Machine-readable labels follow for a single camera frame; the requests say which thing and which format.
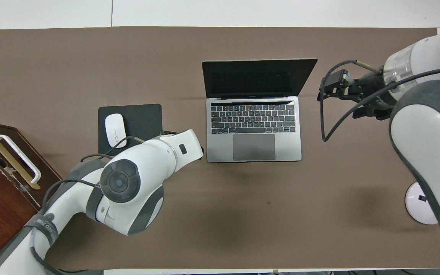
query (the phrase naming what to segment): trackpad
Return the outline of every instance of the trackpad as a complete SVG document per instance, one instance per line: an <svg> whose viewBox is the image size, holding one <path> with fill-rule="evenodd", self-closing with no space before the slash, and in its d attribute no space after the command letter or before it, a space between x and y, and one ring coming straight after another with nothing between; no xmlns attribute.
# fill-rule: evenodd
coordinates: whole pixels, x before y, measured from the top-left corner
<svg viewBox="0 0 440 275"><path fill-rule="evenodd" d="M234 160L274 160L273 134L234 134Z"/></svg>

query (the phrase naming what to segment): white floor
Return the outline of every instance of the white floor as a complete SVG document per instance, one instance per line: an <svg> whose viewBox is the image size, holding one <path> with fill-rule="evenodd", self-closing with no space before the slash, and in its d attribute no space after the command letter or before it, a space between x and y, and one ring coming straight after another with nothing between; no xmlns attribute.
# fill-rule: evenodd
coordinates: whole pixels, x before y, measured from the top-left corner
<svg viewBox="0 0 440 275"><path fill-rule="evenodd" d="M440 28L440 0L0 0L0 29L109 26Z"/></svg>

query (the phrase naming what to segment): white handle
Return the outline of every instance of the white handle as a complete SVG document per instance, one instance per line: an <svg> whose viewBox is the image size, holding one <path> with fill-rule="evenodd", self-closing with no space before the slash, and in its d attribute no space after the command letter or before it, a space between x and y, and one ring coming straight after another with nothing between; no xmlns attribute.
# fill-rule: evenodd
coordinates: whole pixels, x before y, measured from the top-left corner
<svg viewBox="0 0 440 275"><path fill-rule="evenodd" d="M10 146L13 148L13 150L21 157L21 159L32 169L32 171L35 173L35 176L33 177L31 183L36 183L42 174L40 174L40 170L31 162L31 160L18 148L18 146L11 140L9 136L6 136L4 134L0 134L0 140L4 139Z"/></svg>

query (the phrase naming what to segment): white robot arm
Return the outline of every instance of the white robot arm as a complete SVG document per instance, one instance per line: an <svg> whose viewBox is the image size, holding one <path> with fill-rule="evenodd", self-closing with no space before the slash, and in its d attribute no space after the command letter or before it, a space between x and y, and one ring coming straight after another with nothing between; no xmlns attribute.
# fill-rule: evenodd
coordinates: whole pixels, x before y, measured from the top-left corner
<svg viewBox="0 0 440 275"><path fill-rule="evenodd" d="M42 210L0 252L0 275L44 275L55 270L42 260L70 218L84 212L124 235L145 230L164 199L162 182L200 159L203 150L192 130L158 136L133 146L105 164L78 164Z"/></svg>
<svg viewBox="0 0 440 275"><path fill-rule="evenodd" d="M351 79L347 70L331 74L338 66L349 63L369 68L374 73L360 79ZM393 54L378 69L359 61L345 61L338 66L331 69L320 86L318 100L323 140L327 141L351 113L353 118L391 118L393 147L419 182L440 225L440 34ZM358 104L325 136L323 99L328 97L353 100Z"/></svg>

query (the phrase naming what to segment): space bar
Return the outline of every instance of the space bar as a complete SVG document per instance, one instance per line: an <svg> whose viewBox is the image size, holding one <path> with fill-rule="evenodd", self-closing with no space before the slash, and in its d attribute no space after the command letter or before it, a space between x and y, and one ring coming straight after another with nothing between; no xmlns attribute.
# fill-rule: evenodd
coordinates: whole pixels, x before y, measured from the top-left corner
<svg viewBox="0 0 440 275"><path fill-rule="evenodd" d="M264 132L264 128L237 128L236 130L237 130L237 134Z"/></svg>

